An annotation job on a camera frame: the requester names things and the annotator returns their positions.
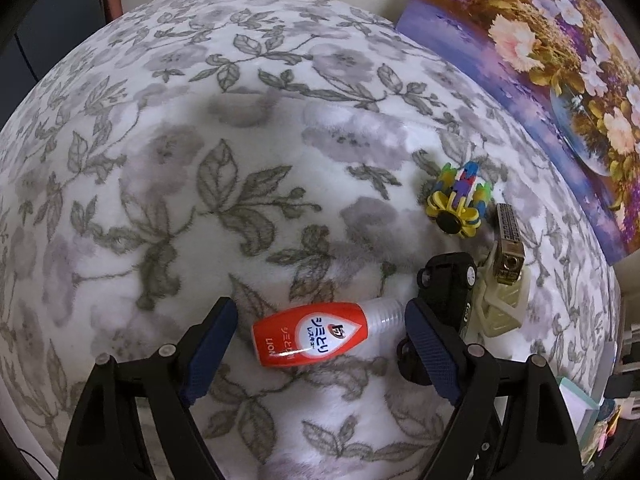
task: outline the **canvas painting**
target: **canvas painting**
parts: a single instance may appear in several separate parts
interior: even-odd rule
[[[610,264],[640,248],[640,58],[603,1],[410,0],[398,31],[523,124]]]

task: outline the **metal harmonica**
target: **metal harmonica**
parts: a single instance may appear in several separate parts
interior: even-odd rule
[[[497,204],[498,248],[494,260],[495,281],[513,285],[520,277],[524,265],[524,245],[513,207]]]

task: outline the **red bottle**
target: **red bottle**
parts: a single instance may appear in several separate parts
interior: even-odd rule
[[[262,366],[290,367],[342,354],[403,321],[402,305],[391,298],[361,304],[315,303],[257,321],[252,336]]]

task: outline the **floral blanket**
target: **floral blanket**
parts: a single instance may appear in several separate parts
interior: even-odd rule
[[[612,270],[545,153],[455,67],[340,2],[155,0],[62,60],[0,146],[0,371],[55,461],[95,356],[147,356],[229,295],[237,336],[191,410],[228,478],[414,478],[451,407],[401,378],[401,333],[274,370],[249,328],[292,304],[406,301],[431,256],[486,254],[489,228],[447,237],[423,211],[446,162],[478,161],[520,219],[535,285],[523,327],[484,341],[495,355],[541,353],[589,391],[616,330]]]

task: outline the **gray leaf pattern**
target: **gray leaf pattern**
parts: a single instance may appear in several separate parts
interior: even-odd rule
[[[90,371],[74,352],[139,358],[229,295],[243,343],[194,418],[214,454],[232,446],[231,476],[415,475],[450,411],[392,352],[258,371],[251,326],[292,303],[405,300],[430,255],[480,256],[484,227],[462,246],[422,211],[447,162],[478,161],[516,209],[535,290],[513,357],[590,389],[620,292],[583,212],[520,124],[392,27],[333,0],[156,0],[18,107],[0,132],[0,376],[53,460]]]

